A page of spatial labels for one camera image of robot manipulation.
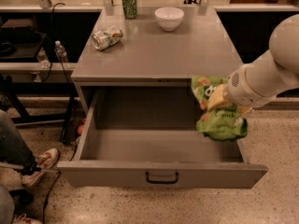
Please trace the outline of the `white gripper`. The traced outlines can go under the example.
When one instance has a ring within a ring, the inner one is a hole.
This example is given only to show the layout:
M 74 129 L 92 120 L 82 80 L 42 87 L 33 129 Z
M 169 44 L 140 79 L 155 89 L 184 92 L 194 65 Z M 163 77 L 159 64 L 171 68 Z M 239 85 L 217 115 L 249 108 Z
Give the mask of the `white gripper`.
M 207 101 L 208 111 L 234 103 L 239 105 L 238 110 L 242 114 L 246 114 L 251 112 L 253 107 L 262 107 L 277 98 L 276 95 L 264 97 L 250 86 L 247 81 L 248 68 L 248 64 L 242 65 L 229 76 L 227 85 L 220 84 L 213 91 Z

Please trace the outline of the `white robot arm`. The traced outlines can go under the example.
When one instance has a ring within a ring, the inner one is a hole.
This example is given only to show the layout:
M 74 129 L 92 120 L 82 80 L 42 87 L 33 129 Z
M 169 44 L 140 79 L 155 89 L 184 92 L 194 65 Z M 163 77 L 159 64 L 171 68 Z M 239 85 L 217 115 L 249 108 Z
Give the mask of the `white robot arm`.
M 299 88 L 299 15 L 282 21 L 270 35 L 269 50 L 235 70 L 217 87 L 207 110 L 238 105 L 261 107 L 284 91 Z

